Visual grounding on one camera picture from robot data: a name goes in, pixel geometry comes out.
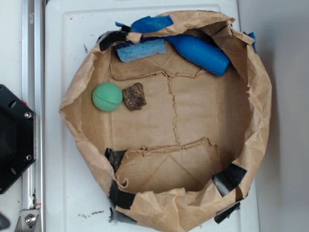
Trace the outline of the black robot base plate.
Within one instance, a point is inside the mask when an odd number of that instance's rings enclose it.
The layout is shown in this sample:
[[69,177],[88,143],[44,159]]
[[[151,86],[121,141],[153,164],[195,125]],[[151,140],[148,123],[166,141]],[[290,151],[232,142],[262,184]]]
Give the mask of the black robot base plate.
[[0,86],[0,193],[34,162],[35,113],[5,85]]

